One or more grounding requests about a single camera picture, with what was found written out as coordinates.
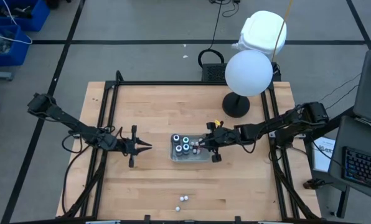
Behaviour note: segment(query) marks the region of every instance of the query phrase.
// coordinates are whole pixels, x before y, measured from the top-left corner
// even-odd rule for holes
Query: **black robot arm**
[[[92,147],[106,151],[122,152],[124,156],[129,154],[129,167],[134,167],[134,156],[152,148],[135,148],[136,144],[152,146],[136,137],[137,126],[133,125],[131,128],[131,139],[122,138],[122,128],[120,128],[117,134],[120,134],[120,139],[117,139],[117,135],[114,136],[110,134],[107,129],[87,126],[73,116],[70,116],[57,106],[55,99],[52,96],[47,94],[35,93],[34,98],[28,104],[28,112],[38,118],[66,125],[71,129],[69,131],[70,134],[79,134],[85,142]]]
[[[207,123],[210,133],[203,138],[201,147],[213,151],[215,155],[212,160],[220,162],[220,147],[254,144],[268,133],[275,136],[279,147],[289,147],[296,135],[321,128],[328,120],[322,103],[312,102],[297,105],[284,114],[259,124],[240,124],[235,125],[234,129],[228,129],[223,127],[223,122],[218,127],[215,123]]]

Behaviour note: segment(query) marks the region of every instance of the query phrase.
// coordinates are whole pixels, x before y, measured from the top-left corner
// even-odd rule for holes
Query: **white lamp shade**
[[[265,91],[273,78],[270,60],[257,50],[234,55],[225,68],[225,81],[240,96],[255,96]]]

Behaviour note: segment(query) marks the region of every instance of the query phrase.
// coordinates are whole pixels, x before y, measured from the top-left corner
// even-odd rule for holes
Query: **blue storage crate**
[[[29,42],[29,38],[21,31],[17,25],[0,26],[0,34],[3,30],[8,30],[15,34],[15,40]],[[12,42],[10,51],[6,54],[0,54],[0,66],[22,65],[24,63],[29,44]]]
[[[43,0],[6,0],[6,3],[8,6],[15,3],[33,4],[35,6],[32,10],[31,19],[14,18],[23,31],[40,31],[50,13],[50,9]],[[6,8],[2,0],[0,0],[0,7]],[[0,17],[0,26],[9,26],[13,24],[10,17]]]

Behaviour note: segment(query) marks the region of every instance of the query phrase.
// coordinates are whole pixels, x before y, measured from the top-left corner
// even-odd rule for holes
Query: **keyboard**
[[[371,187],[371,155],[351,147],[343,147],[345,167],[342,178]]]

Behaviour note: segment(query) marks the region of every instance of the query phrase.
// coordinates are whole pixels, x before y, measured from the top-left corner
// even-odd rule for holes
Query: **desk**
[[[80,117],[87,125],[97,124],[104,85],[103,82],[88,84]],[[275,91],[280,113],[294,108],[289,83],[275,83]],[[266,136],[257,142],[256,150],[250,155],[240,146],[221,148],[223,161],[219,163],[179,164],[169,158],[173,133],[207,133],[206,122],[215,119],[223,120],[224,126],[229,128],[235,124],[264,121],[260,96],[249,97],[251,108],[244,117],[226,116],[222,100],[229,92],[227,86],[213,85],[120,86],[114,126],[116,129],[123,126],[123,136],[129,136],[131,125],[137,124],[138,136],[151,143],[153,150],[137,156],[133,169],[128,167],[128,157],[123,157],[122,153],[108,153],[98,219],[142,220],[150,215],[152,220],[232,221],[234,216],[241,216],[243,221],[281,220]],[[294,145],[304,149],[300,140]],[[73,148],[78,150],[79,147],[75,141]],[[90,154],[91,150],[80,156],[68,174],[67,208],[83,190]],[[288,158],[294,188],[320,217],[315,191],[303,188],[303,183],[311,179],[307,157],[289,150]],[[284,192],[288,216],[291,216],[288,193],[285,189]],[[189,201],[180,202],[181,195],[188,195]],[[176,212],[176,206],[182,210]],[[61,214],[59,206],[57,215]]]

